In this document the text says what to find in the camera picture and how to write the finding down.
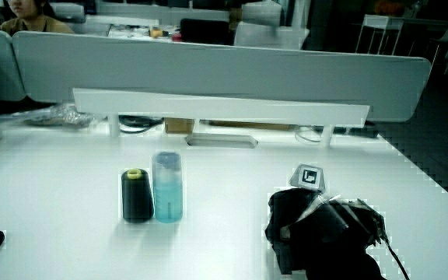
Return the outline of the person's right hand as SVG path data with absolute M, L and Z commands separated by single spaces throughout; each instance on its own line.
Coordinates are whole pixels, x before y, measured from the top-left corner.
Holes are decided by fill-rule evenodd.
M 366 249 L 387 242 L 384 219 L 364 201 L 325 198 L 320 167 L 300 164 L 287 190 L 268 201 L 265 236 L 284 275 L 308 279 L 381 279 Z

